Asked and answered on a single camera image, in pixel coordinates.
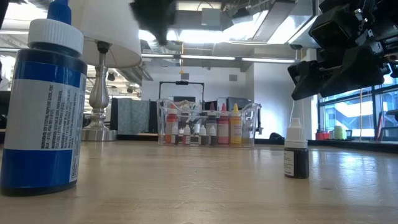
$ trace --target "green object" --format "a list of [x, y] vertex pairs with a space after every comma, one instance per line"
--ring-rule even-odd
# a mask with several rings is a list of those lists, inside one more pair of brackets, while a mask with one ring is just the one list
[[335, 126], [335, 139], [344, 139], [344, 130], [341, 126]]

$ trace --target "silver lamp base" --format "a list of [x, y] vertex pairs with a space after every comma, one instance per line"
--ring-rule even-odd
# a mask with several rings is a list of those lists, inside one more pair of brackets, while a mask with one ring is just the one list
[[81, 132], [82, 141], [115, 141], [118, 132], [115, 130], [94, 130], [83, 129]]

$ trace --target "white lampshade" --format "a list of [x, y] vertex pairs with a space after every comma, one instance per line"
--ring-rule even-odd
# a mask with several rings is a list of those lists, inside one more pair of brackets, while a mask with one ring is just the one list
[[96, 40], [111, 44], [105, 66], [123, 68], [139, 65], [139, 27], [129, 6], [131, 0], [70, 0], [72, 25], [85, 36], [82, 59], [98, 65]]

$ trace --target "table surface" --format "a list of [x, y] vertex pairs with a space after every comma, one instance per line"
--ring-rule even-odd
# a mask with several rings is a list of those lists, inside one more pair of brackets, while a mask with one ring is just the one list
[[0, 196], [0, 223], [397, 223], [398, 155], [310, 149], [310, 178], [283, 148], [84, 142], [77, 186]]

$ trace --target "red paint bottle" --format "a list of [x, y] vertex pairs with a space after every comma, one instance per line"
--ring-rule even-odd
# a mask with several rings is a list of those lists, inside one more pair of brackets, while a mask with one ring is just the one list
[[178, 127], [178, 117], [177, 117], [177, 109], [175, 106], [172, 105], [170, 109], [167, 109], [167, 116], [166, 116], [166, 144], [172, 143], [172, 132], [173, 127]]

